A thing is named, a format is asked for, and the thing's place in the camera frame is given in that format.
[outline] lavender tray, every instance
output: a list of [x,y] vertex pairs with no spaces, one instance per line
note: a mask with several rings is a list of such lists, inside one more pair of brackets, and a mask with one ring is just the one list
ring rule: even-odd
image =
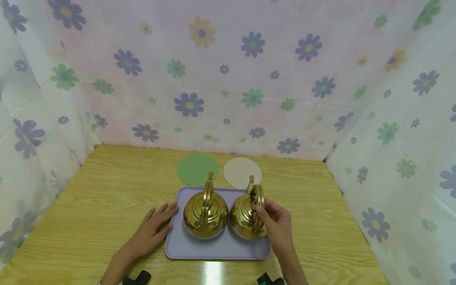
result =
[[[177,191],[176,200],[180,208],[171,222],[174,229],[168,234],[165,243],[165,254],[171,259],[266,259],[271,253],[267,237],[253,241],[240,238],[227,224],[223,232],[209,240],[201,240],[191,236],[184,228],[183,210],[190,198],[203,191],[202,187],[182,187]],[[215,192],[222,195],[228,208],[245,190],[216,188]]]

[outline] right hand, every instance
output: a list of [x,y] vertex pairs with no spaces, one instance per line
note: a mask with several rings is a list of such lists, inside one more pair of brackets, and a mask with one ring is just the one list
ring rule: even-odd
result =
[[268,239],[274,254],[280,258],[295,252],[293,245],[293,236],[291,234],[291,214],[274,201],[265,198],[265,208],[253,205],[253,216],[261,218],[268,232]]

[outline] wooden table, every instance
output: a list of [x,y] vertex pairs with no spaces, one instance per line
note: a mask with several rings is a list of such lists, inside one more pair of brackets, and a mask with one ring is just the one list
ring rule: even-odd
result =
[[[184,186],[176,167],[190,153],[98,147],[0,273],[0,284],[94,284],[149,209],[175,199]],[[235,156],[209,155],[219,166],[215,187],[230,187],[223,166]],[[245,157],[260,166],[266,196],[290,211],[311,285],[386,284],[323,162]],[[273,279],[281,275],[273,254],[265,261],[171,260],[163,248],[139,261],[130,276],[145,269],[150,284],[254,285],[265,271]]]

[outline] kettle handle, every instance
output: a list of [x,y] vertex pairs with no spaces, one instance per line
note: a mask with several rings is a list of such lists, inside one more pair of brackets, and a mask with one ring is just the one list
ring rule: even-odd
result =
[[201,225],[207,225],[209,220],[209,206],[211,201],[212,192],[214,190],[214,184],[212,178],[214,177],[214,172],[209,172],[209,178],[204,185],[204,196],[201,205]]

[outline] beige circle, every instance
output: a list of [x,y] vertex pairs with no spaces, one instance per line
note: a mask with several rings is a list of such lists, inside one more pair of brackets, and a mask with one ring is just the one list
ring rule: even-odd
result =
[[258,165],[245,157],[236,157],[228,160],[223,167],[223,175],[226,181],[236,189],[246,189],[250,175],[254,176],[255,184],[259,184],[262,177]]

